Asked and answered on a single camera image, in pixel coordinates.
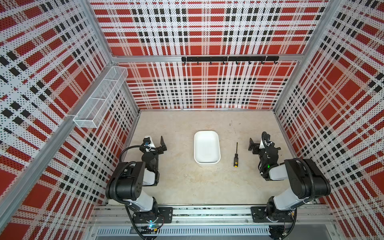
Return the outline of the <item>black yellow handled screwdriver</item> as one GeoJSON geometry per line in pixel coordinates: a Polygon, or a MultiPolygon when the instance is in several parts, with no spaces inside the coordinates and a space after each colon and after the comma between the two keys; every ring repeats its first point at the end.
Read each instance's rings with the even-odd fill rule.
{"type": "Polygon", "coordinates": [[[237,168],[239,166],[239,156],[238,156],[238,143],[236,144],[236,153],[234,156],[234,167],[237,168]]]}

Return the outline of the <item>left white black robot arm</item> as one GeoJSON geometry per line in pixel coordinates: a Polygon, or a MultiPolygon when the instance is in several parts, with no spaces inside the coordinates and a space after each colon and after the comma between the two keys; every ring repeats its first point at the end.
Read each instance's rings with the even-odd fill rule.
{"type": "Polygon", "coordinates": [[[146,136],[141,145],[129,146],[122,150],[119,163],[107,184],[106,197],[125,205],[138,217],[153,223],[159,217],[157,200],[143,190],[143,187],[157,186],[160,180],[159,155],[167,151],[164,138],[156,147],[152,137],[146,136]],[[140,161],[124,162],[123,155],[131,149],[142,152],[140,161]]]}

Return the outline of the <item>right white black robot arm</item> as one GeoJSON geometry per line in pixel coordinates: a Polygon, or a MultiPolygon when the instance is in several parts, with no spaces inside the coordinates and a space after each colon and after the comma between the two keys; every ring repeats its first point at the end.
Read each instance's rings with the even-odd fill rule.
{"type": "Polygon", "coordinates": [[[261,177],[266,181],[288,180],[290,183],[290,187],[281,194],[270,197],[265,206],[251,208],[255,223],[294,219],[291,213],[298,207],[331,193],[329,181],[313,160],[294,158],[279,164],[279,150],[267,132],[262,132],[259,143],[252,139],[249,141],[249,151],[259,156],[261,177]]]}

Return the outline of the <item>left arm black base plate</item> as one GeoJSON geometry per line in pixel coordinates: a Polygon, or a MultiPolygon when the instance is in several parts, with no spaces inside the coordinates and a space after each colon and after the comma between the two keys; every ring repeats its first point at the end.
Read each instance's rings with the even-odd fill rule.
{"type": "Polygon", "coordinates": [[[172,207],[154,208],[149,212],[135,212],[133,221],[135,224],[169,224],[173,219],[172,207]]]}

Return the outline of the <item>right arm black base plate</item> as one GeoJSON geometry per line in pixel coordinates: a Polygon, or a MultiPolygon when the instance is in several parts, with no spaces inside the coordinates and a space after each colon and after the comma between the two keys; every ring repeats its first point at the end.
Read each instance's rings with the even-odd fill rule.
{"type": "Polygon", "coordinates": [[[280,211],[266,206],[251,207],[251,216],[254,223],[292,223],[292,211],[280,211]]]}

